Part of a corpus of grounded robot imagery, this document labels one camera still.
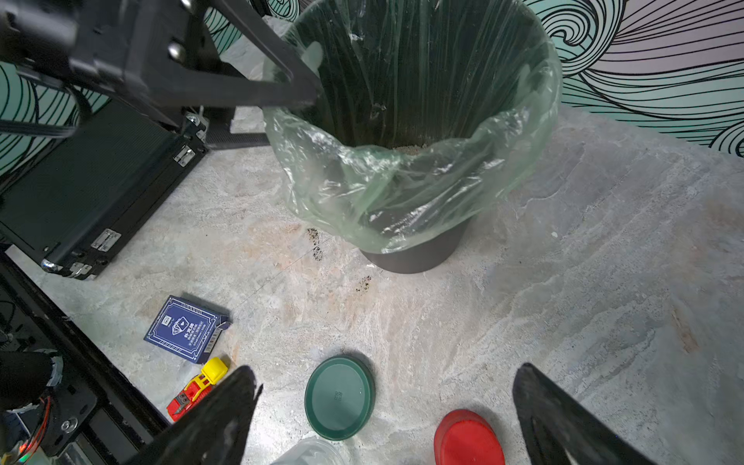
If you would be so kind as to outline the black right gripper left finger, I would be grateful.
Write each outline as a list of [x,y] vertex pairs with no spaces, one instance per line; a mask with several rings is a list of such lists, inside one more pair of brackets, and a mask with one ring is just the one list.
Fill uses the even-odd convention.
[[131,464],[240,464],[263,387],[243,365],[139,451]]

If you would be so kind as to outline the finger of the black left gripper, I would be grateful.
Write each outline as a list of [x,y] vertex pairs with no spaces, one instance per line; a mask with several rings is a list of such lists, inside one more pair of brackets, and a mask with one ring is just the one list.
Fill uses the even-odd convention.
[[265,133],[232,133],[235,108],[205,108],[203,116],[208,121],[205,146],[210,150],[232,150],[269,146]]
[[[138,1],[124,65],[128,100],[165,125],[188,109],[298,108],[316,102],[320,79],[248,1]],[[241,34],[214,48],[205,24],[219,13]]]

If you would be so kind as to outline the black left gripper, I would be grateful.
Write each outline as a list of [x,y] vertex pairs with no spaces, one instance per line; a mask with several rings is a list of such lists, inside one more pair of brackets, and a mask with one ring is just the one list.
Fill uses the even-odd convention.
[[3,61],[119,96],[176,96],[195,74],[206,1],[4,1]]

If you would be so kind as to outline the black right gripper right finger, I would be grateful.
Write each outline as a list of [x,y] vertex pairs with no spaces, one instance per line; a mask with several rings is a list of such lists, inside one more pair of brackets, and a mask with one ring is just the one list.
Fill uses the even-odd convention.
[[533,464],[652,464],[533,364],[517,370],[513,403]]

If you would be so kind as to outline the red jar lid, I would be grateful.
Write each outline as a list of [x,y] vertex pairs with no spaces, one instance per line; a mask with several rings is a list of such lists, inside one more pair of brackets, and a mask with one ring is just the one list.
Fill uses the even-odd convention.
[[477,413],[459,409],[446,414],[433,442],[437,465],[505,465],[505,455],[489,423]]

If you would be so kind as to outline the red-lidded oatmeal jar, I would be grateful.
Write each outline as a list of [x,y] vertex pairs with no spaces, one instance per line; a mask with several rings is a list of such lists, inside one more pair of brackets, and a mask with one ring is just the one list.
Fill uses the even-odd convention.
[[271,465],[346,465],[347,460],[326,440],[307,438],[299,441]]

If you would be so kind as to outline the green jar lid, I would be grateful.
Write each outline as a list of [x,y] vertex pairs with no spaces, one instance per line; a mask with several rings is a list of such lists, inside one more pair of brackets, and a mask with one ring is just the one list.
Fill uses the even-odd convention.
[[366,426],[375,400],[375,381],[367,365],[355,356],[333,356],[311,374],[304,393],[304,411],[319,436],[340,442]]

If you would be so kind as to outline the black bin with green liner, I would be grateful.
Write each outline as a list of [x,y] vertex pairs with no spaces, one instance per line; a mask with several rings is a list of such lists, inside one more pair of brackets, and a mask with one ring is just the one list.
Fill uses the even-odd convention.
[[521,1],[317,1],[284,39],[322,85],[263,113],[286,206],[391,272],[447,261],[557,117],[561,63]]

